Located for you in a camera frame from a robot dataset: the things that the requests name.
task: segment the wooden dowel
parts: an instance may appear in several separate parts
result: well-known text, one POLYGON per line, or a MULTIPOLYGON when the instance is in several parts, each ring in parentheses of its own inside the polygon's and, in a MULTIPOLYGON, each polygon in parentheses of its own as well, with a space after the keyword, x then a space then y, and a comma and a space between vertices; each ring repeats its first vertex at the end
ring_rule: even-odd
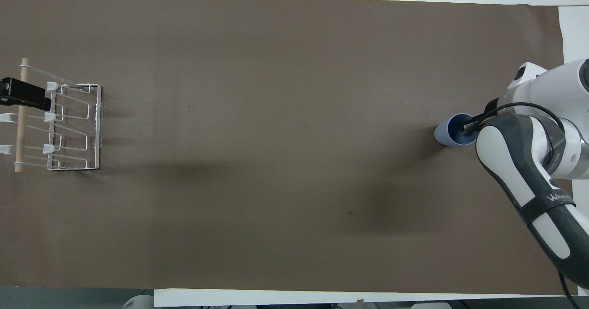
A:
MULTIPOLYGON (((29 65, 29 59, 23 58, 23 65, 29 65)), ((28 82, 29 80, 29 68, 21 67, 21 81, 28 82)), ((27 107, 18 106, 18 124, 17 124, 17 158, 15 162, 25 162, 25 133, 27 130, 27 107)), ((24 171, 24 165, 15 164, 14 170, 16 172, 24 171)))

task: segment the white plastic clip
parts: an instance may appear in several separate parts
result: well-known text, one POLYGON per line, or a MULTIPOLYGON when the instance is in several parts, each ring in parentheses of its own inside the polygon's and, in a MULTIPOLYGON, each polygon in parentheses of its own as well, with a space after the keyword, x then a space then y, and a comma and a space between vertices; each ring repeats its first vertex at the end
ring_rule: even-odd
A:
POLYGON ((12 122, 9 113, 0 114, 0 122, 12 122))
POLYGON ((47 91, 57 91, 58 87, 59 85, 57 84, 57 82, 47 81, 47 91))
POLYGON ((0 145, 0 154, 7 154, 9 155, 12 150, 12 145, 0 145))
POLYGON ((44 154, 51 154, 57 150, 57 147, 54 145, 43 145, 43 153, 44 154))
POLYGON ((45 122, 53 122, 53 120, 55 120, 56 117, 57 117, 57 115, 53 112, 45 112, 44 121, 45 122))

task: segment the blue cup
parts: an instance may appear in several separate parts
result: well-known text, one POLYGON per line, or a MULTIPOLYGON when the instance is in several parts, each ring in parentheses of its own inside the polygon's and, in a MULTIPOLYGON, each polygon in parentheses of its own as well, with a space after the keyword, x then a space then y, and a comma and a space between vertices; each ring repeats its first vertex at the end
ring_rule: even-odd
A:
POLYGON ((466 113, 459 113, 446 119, 436 127, 433 136, 436 141, 445 146, 462 147, 471 145, 478 136, 475 131, 469 136, 462 135, 462 124, 467 120, 471 120, 473 116, 466 113))

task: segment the black cable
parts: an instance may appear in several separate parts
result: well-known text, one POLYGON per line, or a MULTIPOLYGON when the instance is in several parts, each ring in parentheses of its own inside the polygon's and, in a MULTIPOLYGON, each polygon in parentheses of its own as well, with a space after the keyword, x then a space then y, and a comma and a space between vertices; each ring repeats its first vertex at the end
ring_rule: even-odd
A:
POLYGON ((471 307, 469 307, 469 305, 467 305, 467 302, 466 302, 466 301, 464 301, 464 300, 460 300, 459 302, 460 302, 460 304, 462 304, 462 306, 463 306, 463 307, 465 307, 466 309, 471 309, 471 307))
POLYGON ((562 286, 562 290, 564 290, 564 295, 568 299, 568 302, 571 303, 574 309, 580 309, 575 300, 572 299, 571 293, 568 291, 568 286, 566 286, 566 281, 564 280, 564 276, 560 271, 558 271, 558 278, 560 278, 560 284, 562 286))
POLYGON ((500 107, 494 108, 491 111, 485 112, 482 115, 479 116, 475 116, 473 118, 477 118, 477 120, 474 122, 474 125, 468 127, 464 133, 462 133, 465 136, 469 136, 471 134, 473 134, 473 131, 480 131, 480 123, 482 123, 485 119, 494 116, 497 111, 499 110, 503 110, 504 108, 509 108, 509 107, 517 107, 517 106, 524 106, 524 107, 532 107, 532 108, 537 108, 543 112, 545 112, 547 115, 549 115, 552 119, 554 119, 554 121, 557 123, 558 128, 560 128, 563 132, 564 132, 564 125, 562 124, 561 120, 549 109, 543 107, 542 105, 538 105, 538 104, 534 104, 534 103, 528 103, 528 102, 516 102, 516 103, 507 103, 507 104, 503 104, 500 107))

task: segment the brown paper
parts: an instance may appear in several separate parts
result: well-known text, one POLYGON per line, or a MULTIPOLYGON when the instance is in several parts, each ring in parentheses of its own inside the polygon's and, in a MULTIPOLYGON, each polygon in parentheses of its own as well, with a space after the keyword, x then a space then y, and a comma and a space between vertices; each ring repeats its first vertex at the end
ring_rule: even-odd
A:
POLYGON ((0 9, 4 76, 28 57, 104 87, 101 170, 16 174, 0 159, 2 284, 561 294, 474 147, 433 138, 523 62, 562 63, 556 7, 0 9))

